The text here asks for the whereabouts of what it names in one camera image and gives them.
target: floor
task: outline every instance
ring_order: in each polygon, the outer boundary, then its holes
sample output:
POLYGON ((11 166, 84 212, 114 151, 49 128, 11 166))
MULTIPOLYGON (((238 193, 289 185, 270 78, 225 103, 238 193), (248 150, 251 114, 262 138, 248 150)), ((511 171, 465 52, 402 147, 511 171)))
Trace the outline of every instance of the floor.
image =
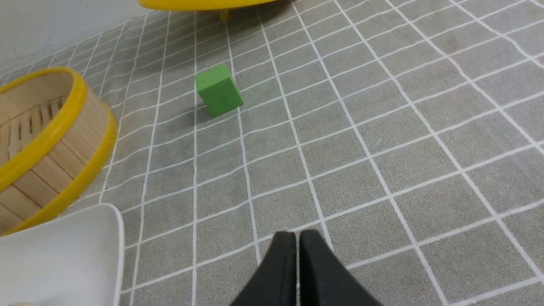
POLYGON ((384 305, 544 302, 544 1, 154 11, 67 65, 120 119, 69 212, 122 211, 122 306, 227 305, 277 230, 319 230, 384 305), (194 73, 245 104, 211 118, 194 73))

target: green cube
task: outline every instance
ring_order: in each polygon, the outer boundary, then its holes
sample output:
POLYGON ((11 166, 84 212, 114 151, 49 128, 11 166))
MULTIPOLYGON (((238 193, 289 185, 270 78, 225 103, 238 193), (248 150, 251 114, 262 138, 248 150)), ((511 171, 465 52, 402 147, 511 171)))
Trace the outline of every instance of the green cube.
POLYGON ((244 104, 225 63, 197 74, 195 81, 196 91, 214 118, 244 104))

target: white plastic container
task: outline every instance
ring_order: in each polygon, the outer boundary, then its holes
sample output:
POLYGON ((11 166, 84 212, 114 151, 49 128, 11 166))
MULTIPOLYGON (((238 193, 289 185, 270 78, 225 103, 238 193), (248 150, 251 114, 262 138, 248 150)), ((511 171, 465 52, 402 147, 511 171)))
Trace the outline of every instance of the white plastic container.
POLYGON ((118 306, 125 233, 99 204, 0 238, 0 306, 118 306))

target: gray carpet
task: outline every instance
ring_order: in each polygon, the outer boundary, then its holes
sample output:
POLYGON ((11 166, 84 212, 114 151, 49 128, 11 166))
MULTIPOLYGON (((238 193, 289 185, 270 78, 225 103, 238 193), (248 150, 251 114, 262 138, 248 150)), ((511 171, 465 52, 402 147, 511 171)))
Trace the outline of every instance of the gray carpet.
POLYGON ((69 211, 123 213, 122 306, 227 305, 277 230, 322 232, 385 305, 544 304, 544 2, 155 11, 67 65, 120 118, 69 211), (194 73, 245 104, 212 119, 194 73))

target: bamboo steamer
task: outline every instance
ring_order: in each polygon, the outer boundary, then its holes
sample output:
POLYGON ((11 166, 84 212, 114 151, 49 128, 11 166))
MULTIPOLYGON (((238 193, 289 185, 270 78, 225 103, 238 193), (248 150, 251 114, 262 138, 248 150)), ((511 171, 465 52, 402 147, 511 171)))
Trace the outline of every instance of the bamboo steamer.
POLYGON ((72 69, 0 88, 0 235, 61 214, 100 173, 116 138, 109 107, 72 69))

